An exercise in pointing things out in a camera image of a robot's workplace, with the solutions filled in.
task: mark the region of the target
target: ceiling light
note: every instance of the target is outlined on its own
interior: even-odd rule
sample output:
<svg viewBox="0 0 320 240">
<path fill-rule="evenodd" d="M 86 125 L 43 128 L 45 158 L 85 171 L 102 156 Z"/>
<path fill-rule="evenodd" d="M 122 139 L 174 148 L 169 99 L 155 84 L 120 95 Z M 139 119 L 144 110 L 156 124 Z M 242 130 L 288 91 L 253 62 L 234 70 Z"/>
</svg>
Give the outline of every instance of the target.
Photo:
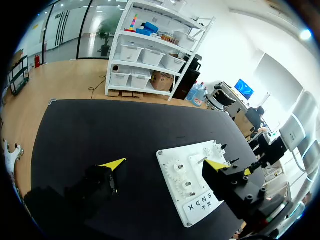
<svg viewBox="0 0 320 240">
<path fill-rule="evenodd" d="M 301 40 L 308 40 L 309 38 L 311 38 L 312 34 L 310 32 L 310 30 L 306 29 L 306 30 L 303 30 L 301 33 L 300 33 L 300 39 Z"/>
</svg>

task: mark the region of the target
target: glass wall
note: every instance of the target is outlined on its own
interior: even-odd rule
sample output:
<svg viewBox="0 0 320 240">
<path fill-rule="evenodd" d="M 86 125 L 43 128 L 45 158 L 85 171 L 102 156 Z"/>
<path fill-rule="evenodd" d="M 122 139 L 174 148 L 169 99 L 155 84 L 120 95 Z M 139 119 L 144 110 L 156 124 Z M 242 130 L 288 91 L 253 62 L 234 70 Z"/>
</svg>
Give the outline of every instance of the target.
<svg viewBox="0 0 320 240">
<path fill-rule="evenodd" d="M 23 49 L 30 64 L 34 64 L 35 55 L 40 55 L 43 64 L 86 58 L 109 59 L 126 5 L 127 0 L 56 1 L 37 15 L 17 51 Z"/>
<path fill-rule="evenodd" d="M 126 0 L 93 0 L 80 39 L 79 58 L 109 59 Z"/>
<path fill-rule="evenodd" d="M 54 4 L 44 39 L 44 62 L 77 58 L 78 39 L 90 0 L 61 0 Z"/>
</svg>

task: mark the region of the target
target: black table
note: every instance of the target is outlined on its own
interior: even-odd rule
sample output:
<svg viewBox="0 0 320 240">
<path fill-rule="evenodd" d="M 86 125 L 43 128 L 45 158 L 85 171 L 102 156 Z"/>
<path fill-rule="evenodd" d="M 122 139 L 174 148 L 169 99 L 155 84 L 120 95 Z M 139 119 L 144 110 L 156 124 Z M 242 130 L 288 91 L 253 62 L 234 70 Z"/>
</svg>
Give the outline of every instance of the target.
<svg viewBox="0 0 320 240">
<path fill-rule="evenodd" d="M 127 181 L 85 224 L 120 239 L 229 239 L 241 226 L 223 203 L 185 228 L 156 152 L 210 140 L 227 144 L 225 159 L 237 165 L 256 160 L 232 119 L 224 112 L 191 107 L 108 100 L 58 100 L 45 112 L 34 144 L 32 189 L 51 186 L 63 195 L 85 169 L 127 158 Z M 250 176 L 262 186 L 260 169 Z"/>
</svg>

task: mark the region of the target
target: potted plant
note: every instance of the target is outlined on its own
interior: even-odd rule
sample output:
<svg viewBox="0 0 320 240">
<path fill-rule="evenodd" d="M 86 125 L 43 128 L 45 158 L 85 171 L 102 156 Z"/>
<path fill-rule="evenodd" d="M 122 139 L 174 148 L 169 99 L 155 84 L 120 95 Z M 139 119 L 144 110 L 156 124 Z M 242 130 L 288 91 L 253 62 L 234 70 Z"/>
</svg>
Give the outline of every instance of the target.
<svg viewBox="0 0 320 240">
<path fill-rule="evenodd" d="M 113 17 L 111 19 L 106 19 L 99 26 L 97 35 L 104 40 L 104 45 L 101 46 L 101 57 L 106 57 L 108 55 L 110 49 L 110 46 L 108 45 L 109 37 L 116 33 L 120 17 L 121 15 L 119 18 Z"/>
</svg>

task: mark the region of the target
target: red fire extinguisher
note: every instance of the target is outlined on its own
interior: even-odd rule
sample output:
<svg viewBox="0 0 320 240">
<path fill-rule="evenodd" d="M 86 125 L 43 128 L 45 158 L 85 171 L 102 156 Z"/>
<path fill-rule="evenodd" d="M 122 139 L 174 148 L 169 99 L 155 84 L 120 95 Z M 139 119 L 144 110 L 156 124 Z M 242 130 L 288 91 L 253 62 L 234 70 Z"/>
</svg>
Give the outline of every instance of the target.
<svg viewBox="0 0 320 240">
<path fill-rule="evenodd" d="M 35 68 L 40 67 L 40 55 L 34 56 L 34 66 L 35 66 Z"/>
</svg>

